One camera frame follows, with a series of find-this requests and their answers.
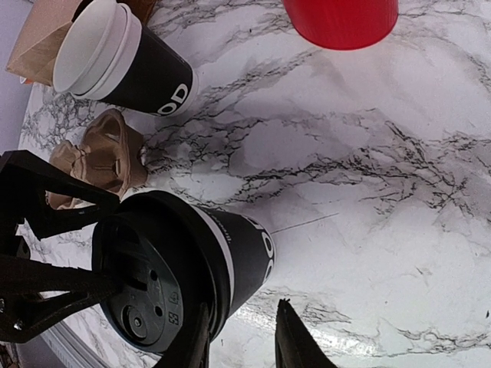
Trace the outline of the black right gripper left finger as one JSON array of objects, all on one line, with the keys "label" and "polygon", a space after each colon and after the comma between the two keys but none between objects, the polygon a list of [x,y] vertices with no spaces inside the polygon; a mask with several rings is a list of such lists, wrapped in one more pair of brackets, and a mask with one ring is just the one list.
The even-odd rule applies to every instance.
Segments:
[{"label": "black right gripper left finger", "polygon": [[157,362],[157,368],[208,367],[209,345],[209,308],[202,302],[192,308],[180,332]]}]

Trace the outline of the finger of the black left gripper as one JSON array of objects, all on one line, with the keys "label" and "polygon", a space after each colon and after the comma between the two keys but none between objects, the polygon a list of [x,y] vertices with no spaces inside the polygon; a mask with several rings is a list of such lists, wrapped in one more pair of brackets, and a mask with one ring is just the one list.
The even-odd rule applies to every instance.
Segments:
[{"label": "finger of the black left gripper", "polygon": [[117,293],[110,275],[1,256],[1,341],[26,343]]},{"label": "finger of the black left gripper", "polygon": [[[53,209],[47,194],[81,199],[81,209]],[[39,239],[79,230],[100,221],[120,204],[119,197],[75,179],[27,150],[1,155],[1,244],[13,241],[27,222]]]}]

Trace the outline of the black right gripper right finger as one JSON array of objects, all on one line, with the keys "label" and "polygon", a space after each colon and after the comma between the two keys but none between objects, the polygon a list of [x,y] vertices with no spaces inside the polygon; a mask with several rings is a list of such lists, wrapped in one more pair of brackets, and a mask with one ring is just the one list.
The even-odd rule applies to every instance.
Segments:
[{"label": "black right gripper right finger", "polygon": [[289,299],[278,303],[275,328],[275,366],[281,368],[337,368],[308,332]]}]

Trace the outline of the black plastic cup lid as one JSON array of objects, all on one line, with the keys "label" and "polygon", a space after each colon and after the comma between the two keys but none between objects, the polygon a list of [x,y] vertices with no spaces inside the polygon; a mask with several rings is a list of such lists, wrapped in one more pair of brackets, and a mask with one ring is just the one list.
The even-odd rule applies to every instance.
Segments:
[{"label": "black plastic cup lid", "polygon": [[213,332],[229,311],[231,278],[217,237],[195,208],[168,192],[132,195],[99,221],[92,268],[120,285],[101,303],[112,327],[149,353],[164,354],[201,303]]}]

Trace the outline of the single black paper cup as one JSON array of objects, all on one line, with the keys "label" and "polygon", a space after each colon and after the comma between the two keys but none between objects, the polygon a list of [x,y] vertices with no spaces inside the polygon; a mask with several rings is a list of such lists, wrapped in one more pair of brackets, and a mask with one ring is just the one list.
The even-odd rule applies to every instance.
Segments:
[{"label": "single black paper cup", "polygon": [[247,215],[191,205],[164,191],[125,199],[120,209],[155,215],[191,241],[204,263],[204,280],[211,282],[211,338],[269,279],[275,265],[275,245],[269,232]]}]

